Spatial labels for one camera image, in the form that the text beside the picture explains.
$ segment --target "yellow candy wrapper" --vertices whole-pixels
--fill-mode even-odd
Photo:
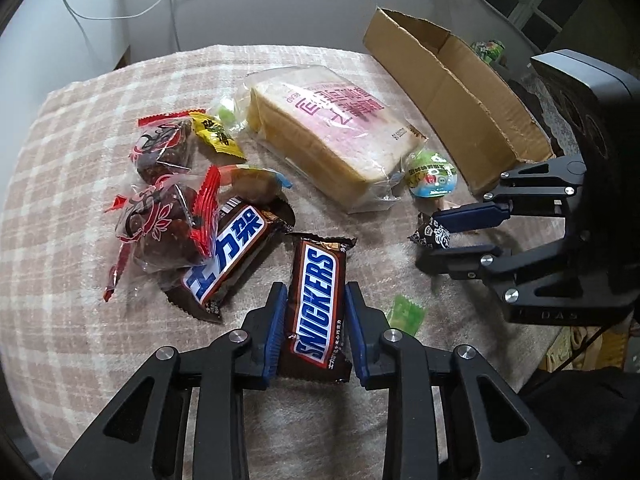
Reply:
[[[196,135],[217,153],[246,159],[240,146],[229,136],[220,120],[202,112],[189,112],[189,115],[193,118],[193,129]]]

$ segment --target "white wall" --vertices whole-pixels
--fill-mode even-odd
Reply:
[[[125,0],[139,9],[146,0]],[[362,37],[376,6],[427,18],[468,43],[501,40],[514,73],[532,49],[481,0],[174,0],[183,50],[211,44],[308,44],[365,52]],[[131,24],[132,60],[174,51],[169,5]]]
[[[122,12],[118,0],[69,0],[94,16]],[[0,204],[30,124],[47,93],[113,70],[129,44],[122,22],[81,27],[62,0],[24,0],[0,36]]]

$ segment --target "wrapped candy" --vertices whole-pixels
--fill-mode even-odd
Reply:
[[[194,148],[193,124],[189,111],[138,120],[143,132],[129,153],[129,160],[142,180],[155,184],[160,176],[190,170]]]
[[[122,210],[115,230],[121,247],[104,300],[109,301],[130,256],[145,272],[196,266],[210,258],[219,187],[220,172],[211,166],[204,178],[165,175],[128,198],[116,197],[109,210]]]
[[[233,194],[251,204],[265,205],[292,186],[281,173],[249,164],[233,164],[220,169],[220,186],[231,186]]]

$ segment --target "red candy wrapper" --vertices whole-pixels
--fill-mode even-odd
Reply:
[[[147,184],[166,174],[187,173],[195,144],[193,118],[185,110],[138,120],[142,135],[129,153],[139,176]]]
[[[121,209],[116,238],[121,247],[104,292],[109,301],[129,257],[145,272],[201,265],[212,255],[218,222],[220,172],[211,166],[204,178],[165,175],[155,184],[108,210]]]

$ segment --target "white cable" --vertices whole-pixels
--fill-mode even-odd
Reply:
[[[62,0],[62,2],[65,4],[66,9],[71,12],[74,16],[77,16],[78,18],[82,18],[83,20],[99,20],[99,21],[109,21],[109,20],[128,20],[129,18],[137,18],[139,16],[142,16],[143,14],[146,14],[147,12],[149,12],[151,9],[153,9],[155,6],[157,6],[160,2],[162,2],[162,0],[158,0],[156,1],[156,3],[154,3],[151,7],[149,7],[148,9],[143,10],[142,12],[139,12],[137,14],[132,14],[131,16],[110,16],[108,18],[94,18],[93,16],[83,16],[82,14],[80,14],[79,12],[76,12],[71,5],[69,5],[69,2],[67,0]]]

